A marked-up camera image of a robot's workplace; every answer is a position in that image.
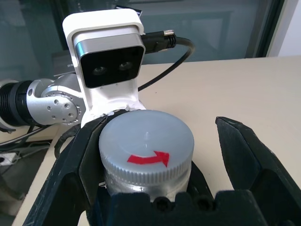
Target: beige table surface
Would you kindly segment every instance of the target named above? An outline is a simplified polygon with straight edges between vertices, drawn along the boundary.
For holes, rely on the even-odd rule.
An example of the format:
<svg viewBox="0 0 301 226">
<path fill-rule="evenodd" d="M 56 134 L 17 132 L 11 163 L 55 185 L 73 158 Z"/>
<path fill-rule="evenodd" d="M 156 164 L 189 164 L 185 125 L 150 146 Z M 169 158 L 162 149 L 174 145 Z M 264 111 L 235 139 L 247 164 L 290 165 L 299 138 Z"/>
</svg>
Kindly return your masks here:
<svg viewBox="0 0 301 226">
<path fill-rule="evenodd" d="M 143 84 L 169 65 L 144 65 Z M 301 186 L 301 56 L 184 63 L 140 92 L 148 109 L 182 119 L 195 138 L 193 160 L 213 195 L 232 189 L 214 123 L 226 116 L 251 127 Z M 66 128 L 61 127 L 58 136 Z M 53 145 L 13 225 L 22 225 L 55 161 Z M 79 225 L 88 225 L 82 214 Z"/>
</svg>

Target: window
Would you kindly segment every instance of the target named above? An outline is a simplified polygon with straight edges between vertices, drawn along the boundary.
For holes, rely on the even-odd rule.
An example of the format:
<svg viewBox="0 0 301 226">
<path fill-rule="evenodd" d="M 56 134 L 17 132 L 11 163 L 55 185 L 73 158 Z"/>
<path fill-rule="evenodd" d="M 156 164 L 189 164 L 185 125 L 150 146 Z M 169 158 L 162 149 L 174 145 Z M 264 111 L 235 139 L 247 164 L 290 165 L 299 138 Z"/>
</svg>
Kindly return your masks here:
<svg viewBox="0 0 301 226">
<path fill-rule="evenodd" d="M 52 55 L 67 49 L 63 19 L 76 12 L 142 10 L 145 32 L 174 30 L 191 39 L 189 61 L 265 57 L 283 0 L 0 0 L 0 79 L 52 78 Z M 144 64 L 172 63 L 184 47 L 146 55 Z"/>
</svg>

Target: red arrow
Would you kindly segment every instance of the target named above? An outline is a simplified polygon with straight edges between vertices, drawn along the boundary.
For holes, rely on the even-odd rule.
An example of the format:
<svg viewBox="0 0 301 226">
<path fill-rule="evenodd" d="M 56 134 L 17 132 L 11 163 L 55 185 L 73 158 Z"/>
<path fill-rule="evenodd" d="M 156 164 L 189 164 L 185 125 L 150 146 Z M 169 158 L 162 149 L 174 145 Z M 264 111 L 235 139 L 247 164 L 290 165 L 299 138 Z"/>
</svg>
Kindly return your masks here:
<svg viewBox="0 0 301 226">
<path fill-rule="evenodd" d="M 154 153 L 156 154 L 156 156 L 152 156 L 152 157 L 141 157 L 137 155 L 131 155 L 128 158 L 127 162 L 140 164 L 140 165 L 163 162 L 163 164 L 167 167 L 169 161 L 169 153 L 158 152 L 158 151 L 154 151 Z"/>
</svg>

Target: camera lens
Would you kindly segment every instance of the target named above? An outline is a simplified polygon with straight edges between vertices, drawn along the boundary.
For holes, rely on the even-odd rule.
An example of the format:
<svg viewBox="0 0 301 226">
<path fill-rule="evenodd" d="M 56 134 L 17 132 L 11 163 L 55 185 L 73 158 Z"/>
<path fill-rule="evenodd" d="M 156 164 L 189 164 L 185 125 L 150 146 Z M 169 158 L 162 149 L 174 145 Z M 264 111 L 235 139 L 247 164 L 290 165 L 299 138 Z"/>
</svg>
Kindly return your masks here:
<svg viewBox="0 0 301 226">
<path fill-rule="evenodd" d="M 106 73 L 106 71 L 107 69 L 105 67 L 97 67 L 93 70 L 92 74 L 96 76 L 103 75 Z"/>
<path fill-rule="evenodd" d="M 133 63 L 131 63 L 131 62 L 124 62 L 121 65 L 119 65 L 119 70 L 125 71 L 125 70 L 128 70 L 128 69 L 131 69 L 132 66 L 133 66 Z"/>
</svg>

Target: gray plastic cap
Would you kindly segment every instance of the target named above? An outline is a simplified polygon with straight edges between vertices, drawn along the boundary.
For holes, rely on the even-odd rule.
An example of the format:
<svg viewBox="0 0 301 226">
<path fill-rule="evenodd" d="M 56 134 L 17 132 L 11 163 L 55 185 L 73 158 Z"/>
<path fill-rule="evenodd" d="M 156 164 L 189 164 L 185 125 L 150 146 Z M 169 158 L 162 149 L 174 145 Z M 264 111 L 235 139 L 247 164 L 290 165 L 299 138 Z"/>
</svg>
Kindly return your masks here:
<svg viewBox="0 0 301 226">
<path fill-rule="evenodd" d="M 180 119 L 159 111 L 124 113 L 99 137 L 104 167 L 131 184 L 155 185 L 181 176 L 191 165 L 194 139 Z"/>
</svg>

